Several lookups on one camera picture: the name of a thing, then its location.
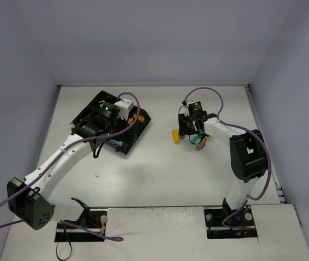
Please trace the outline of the mixed lego cluster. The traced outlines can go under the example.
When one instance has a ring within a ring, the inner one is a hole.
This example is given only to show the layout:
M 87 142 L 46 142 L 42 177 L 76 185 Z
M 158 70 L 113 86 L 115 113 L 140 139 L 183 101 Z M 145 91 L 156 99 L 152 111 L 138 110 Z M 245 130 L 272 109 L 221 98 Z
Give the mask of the mixed lego cluster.
M 196 151 L 200 151 L 204 149 L 206 142 L 211 139 L 211 136 L 200 132 L 199 134 L 190 134 L 189 142 L 193 145 L 193 149 Z

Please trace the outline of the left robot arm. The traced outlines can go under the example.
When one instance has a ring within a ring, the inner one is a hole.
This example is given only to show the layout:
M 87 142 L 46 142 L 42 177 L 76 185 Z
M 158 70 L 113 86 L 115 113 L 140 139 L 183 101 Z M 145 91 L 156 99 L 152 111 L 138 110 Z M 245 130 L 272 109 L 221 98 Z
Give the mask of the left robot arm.
M 90 108 L 75 125 L 63 144 L 35 171 L 24 178 L 12 178 L 7 184 L 8 208 L 34 230 L 48 222 L 67 219 L 67 213 L 57 214 L 50 197 L 60 181 L 83 158 L 93 153 L 106 140 L 123 134 L 121 121 L 127 121 L 129 109 L 122 101 L 103 103 Z

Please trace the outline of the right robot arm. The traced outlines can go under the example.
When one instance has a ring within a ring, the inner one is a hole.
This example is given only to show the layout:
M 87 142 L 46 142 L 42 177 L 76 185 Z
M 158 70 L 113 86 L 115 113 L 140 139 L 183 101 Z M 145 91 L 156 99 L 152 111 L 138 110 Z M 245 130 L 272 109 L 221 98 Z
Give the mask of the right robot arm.
M 256 129 L 247 132 L 222 123 L 216 114 L 203 110 L 200 101 L 184 101 L 181 107 L 184 111 L 178 112 L 178 131 L 173 135 L 175 142 L 192 136 L 190 143 L 201 150 L 209 138 L 215 138 L 230 149 L 234 179 L 231 190 L 223 200 L 223 211 L 225 215 L 230 215 L 245 203 L 258 180 L 268 170 L 262 134 Z

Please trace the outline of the orange rounded lego block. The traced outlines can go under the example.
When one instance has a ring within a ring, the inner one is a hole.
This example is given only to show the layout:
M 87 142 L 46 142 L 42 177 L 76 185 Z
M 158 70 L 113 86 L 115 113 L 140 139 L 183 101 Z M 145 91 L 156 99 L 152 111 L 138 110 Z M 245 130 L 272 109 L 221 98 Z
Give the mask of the orange rounded lego block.
M 128 119 L 128 121 L 127 121 L 127 123 L 128 123 L 128 125 L 131 125 L 133 122 L 134 122 L 134 120 L 136 119 L 136 114 L 134 114 L 133 115 L 133 117 L 130 117 L 129 119 Z M 144 116 L 142 116 L 142 115 L 139 115 L 138 116 L 138 119 L 137 119 L 137 123 L 144 123 L 145 122 L 145 117 Z

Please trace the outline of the orange and lime lego stack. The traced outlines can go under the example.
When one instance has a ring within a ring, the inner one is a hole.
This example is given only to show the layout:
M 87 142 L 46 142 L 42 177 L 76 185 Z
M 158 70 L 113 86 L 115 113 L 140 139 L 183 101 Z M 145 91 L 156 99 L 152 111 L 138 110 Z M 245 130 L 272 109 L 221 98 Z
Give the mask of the orange and lime lego stack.
M 174 142 L 175 144 L 179 144 L 179 143 L 180 143 L 181 138 L 180 138 L 180 135 L 179 135 L 177 129 L 174 129 L 174 130 L 172 131 L 172 139 L 173 139 L 173 142 Z

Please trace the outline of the black compartment tray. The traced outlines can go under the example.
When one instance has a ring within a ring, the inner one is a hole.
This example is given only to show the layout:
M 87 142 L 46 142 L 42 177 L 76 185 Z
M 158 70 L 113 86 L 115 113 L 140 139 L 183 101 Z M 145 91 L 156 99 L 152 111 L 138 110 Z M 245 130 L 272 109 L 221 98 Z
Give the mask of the black compartment tray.
M 134 114 L 137 116 L 134 122 L 128 125 L 128 120 L 118 118 L 120 109 L 114 103 L 120 100 L 122 100 L 120 97 L 102 90 L 71 122 L 71 133 L 77 134 L 81 138 L 108 136 L 104 140 L 89 142 L 94 158 L 99 156 L 104 144 L 114 148 L 116 152 L 126 155 L 151 121 L 148 113 L 134 104 L 128 118 L 133 117 Z M 99 106 L 99 101 L 105 101 L 103 107 Z M 145 117 L 145 122 L 142 124 L 137 123 L 139 115 Z M 123 141 L 124 147 L 115 146 L 111 139 Z

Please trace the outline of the purple flower lego block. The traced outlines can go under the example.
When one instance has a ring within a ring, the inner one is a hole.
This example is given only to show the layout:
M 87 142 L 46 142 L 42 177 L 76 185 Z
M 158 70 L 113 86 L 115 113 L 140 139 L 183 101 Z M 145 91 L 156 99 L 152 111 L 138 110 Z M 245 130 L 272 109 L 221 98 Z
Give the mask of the purple flower lego block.
M 117 147 L 124 147 L 124 142 L 123 141 L 117 141 L 114 139 L 111 139 L 112 144 L 114 144 Z

